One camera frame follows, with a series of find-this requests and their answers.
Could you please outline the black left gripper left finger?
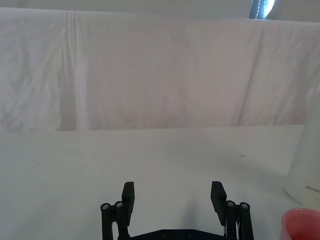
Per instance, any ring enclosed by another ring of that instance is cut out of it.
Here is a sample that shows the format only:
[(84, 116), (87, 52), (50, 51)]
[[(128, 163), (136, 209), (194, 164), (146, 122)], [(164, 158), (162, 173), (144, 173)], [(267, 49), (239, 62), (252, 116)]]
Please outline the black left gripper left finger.
[(118, 239), (129, 240), (130, 234), (128, 226), (130, 225), (131, 215), (135, 202), (134, 182), (129, 181), (124, 184), (121, 200), (114, 205), (103, 203), (100, 206), (102, 239), (113, 240), (113, 223), (117, 224)]

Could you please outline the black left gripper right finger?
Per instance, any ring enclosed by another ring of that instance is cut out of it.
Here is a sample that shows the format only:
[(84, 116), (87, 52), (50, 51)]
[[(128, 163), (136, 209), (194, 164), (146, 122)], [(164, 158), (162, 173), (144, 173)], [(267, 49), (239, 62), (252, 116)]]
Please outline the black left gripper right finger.
[(236, 204), (227, 200), (227, 194), (220, 181), (211, 183), (210, 199), (226, 240), (253, 240), (254, 233), (250, 205), (246, 202)]

